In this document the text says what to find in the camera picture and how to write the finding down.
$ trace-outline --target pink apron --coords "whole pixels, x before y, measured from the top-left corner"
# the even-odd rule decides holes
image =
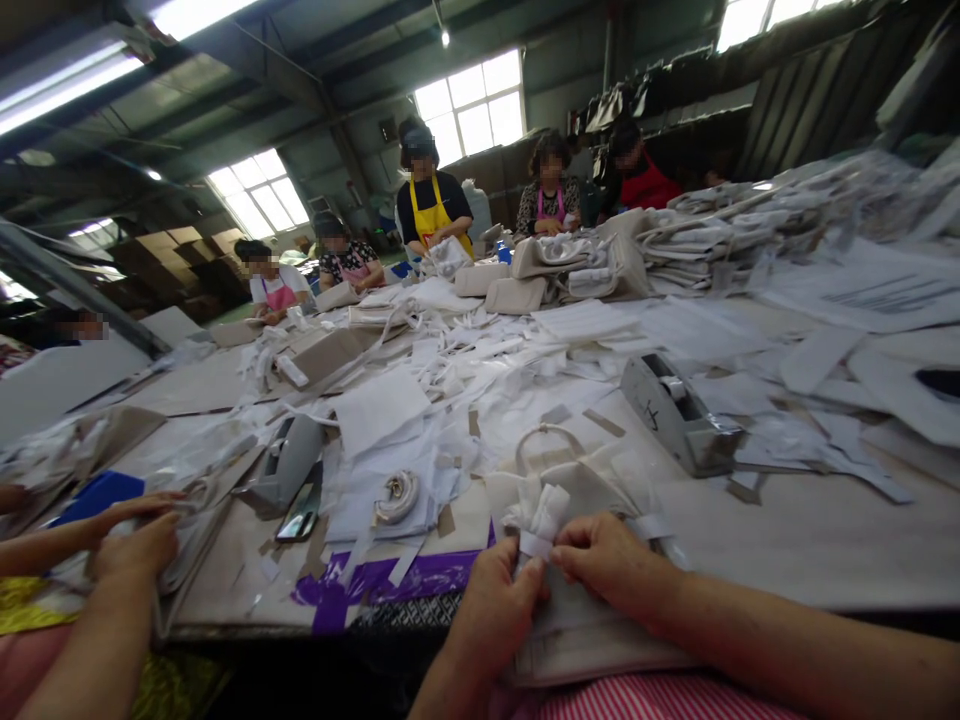
[[[280,282],[283,283],[283,287],[274,292],[267,292],[267,281],[262,277],[260,282],[263,283],[263,294],[267,296],[267,307],[270,308],[273,312],[280,312],[288,307],[293,307],[297,304],[297,295],[293,292],[287,284],[283,282],[283,277],[277,275],[280,278]]]
[[[540,188],[539,197],[537,199],[537,220],[547,220],[551,217],[556,217],[561,223],[566,219],[567,213],[563,208],[563,190],[560,189],[560,186],[557,185],[557,205],[559,206],[558,212],[556,215],[544,215],[543,214],[543,187]]]
[[[334,254],[333,259],[337,263],[337,267],[340,268],[341,282],[346,280],[351,285],[356,285],[358,282],[370,275],[370,268],[367,267],[367,264],[363,261],[363,258],[360,257],[356,250],[353,251],[353,256],[357,259],[357,262],[360,263],[360,267],[356,270],[347,270],[340,263],[340,258],[338,258],[336,254]]]

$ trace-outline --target black shirt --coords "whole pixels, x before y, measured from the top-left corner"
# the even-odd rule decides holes
[[[437,171],[437,187],[440,189],[443,209],[447,211],[451,222],[457,218],[473,217],[470,205],[467,203],[467,196],[463,194],[463,188],[460,187],[459,180],[450,173]],[[417,193],[418,208],[429,210],[436,207],[437,196],[433,192],[433,180],[431,178],[414,183],[414,190]],[[397,215],[400,218],[400,229],[403,232],[404,244],[409,245],[414,240],[419,240],[417,224],[413,219],[413,203],[410,202],[410,182],[404,183],[400,192],[397,193]]]
[[[676,181],[680,168],[685,168],[692,171],[700,178],[700,181],[703,182],[703,176],[710,170],[709,160],[696,152],[687,151],[674,153],[669,150],[653,148],[649,145],[646,145],[644,149],[647,151],[647,154],[650,155],[650,159],[653,161],[653,164],[657,166],[657,169],[663,173],[664,177],[670,180]],[[623,181],[643,175],[643,173],[649,169],[650,163],[647,162],[646,155],[642,154],[640,155],[640,162],[637,163],[637,166],[625,173],[620,172],[615,167],[611,167],[611,172],[609,173],[610,180],[607,185],[607,193],[603,199],[601,212],[606,215],[611,215],[613,209],[620,202],[620,190],[623,188]]]

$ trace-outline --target yellow apron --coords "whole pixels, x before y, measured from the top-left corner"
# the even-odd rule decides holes
[[[410,178],[410,202],[413,204],[413,220],[417,225],[417,235],[420,237],[420,242],[428,250],[431,246],[430,238],[433,237],[433,234],[453,222],[440,201],[440,186],[437,184],[437,176],[434,175],[431,179],[433,181],[433,195],[437,198],[437,204],[427,210],[421,210],[417,207],[417,191],[413,186],[413,178]],[[457,237],[457,240],[463,245],[467,255],[473,259],[473,243],[470,242],[466,233]]]

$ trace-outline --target hand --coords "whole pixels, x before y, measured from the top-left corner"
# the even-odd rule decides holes
[[[183,493],[152,493],[117,503],[95,517],[81,520],[80,522],[86,523],[85,549],[96,550],[110,531],[125,520],[141,515],[159,517],[169,513],[173,509],[173,501],[182,500],[184,497],[186,496]]]
[[[478,682],[492,682],[513,659],[530,633],[537,599],[550,596],[540,558],[528,562],[513,581],[519,544],[515,537],[505,538],[477,557],[444,645],[451,661]]]
[[[23,485],[0,485],[0,515],[16,512],[30,499]]]
[[[167,513],[127,537],[108,537],[93,560],[97,580],[107,577],[141,574],[151,580],[177,557],[177,521],[180,516]]]
[[[550,562],[567,583],[582,583],[642,624],[656,621],[684,577],[608,512],[572,520],[557,536]]]
[[[545,220],[537,220],[533,226],[533,230],[538,233],[546,233],[552,237],[563,232],[563,225],[556,218],[547,218]]]

